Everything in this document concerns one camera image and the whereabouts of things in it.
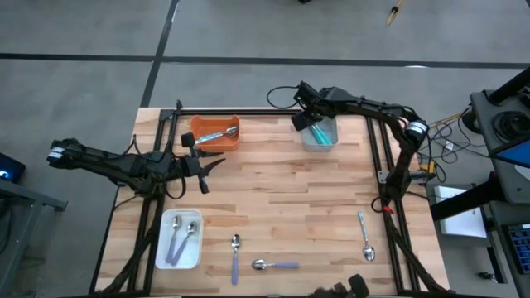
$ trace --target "concrete floor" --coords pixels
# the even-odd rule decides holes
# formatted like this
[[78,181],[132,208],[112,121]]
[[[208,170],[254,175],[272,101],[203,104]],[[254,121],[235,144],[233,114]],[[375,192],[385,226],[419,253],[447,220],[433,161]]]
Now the concrete floor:
[[[155,55],[171,0],[4,0],[0,53]],[[181,0],[165,55],[352,60],[530,62],[524,0],[406,1]],[[38,297],[89,289],[116,188],[83,171],[46,164],[54,139],[121,151],[129,140],[151,63],[0,60],[0,151],[27,164],[24,185],[69,201],[43,214],[17,288]],[[469,93],[495,89],[520,70],[162,63],[150,107],[267,106],[264,94],[306,80],[371,99],[413,106],[434,121],[463,110]],[[278,104],[292,95],[275,94]],[[475,143],[481,137],[470,132]],[[455,133],[456,140],[462,138]],[[484,181],[491,163],[459,153],[447,183]],[[513,297],[491,271],[485,248],[441,239],[450,285],[459,293]]]

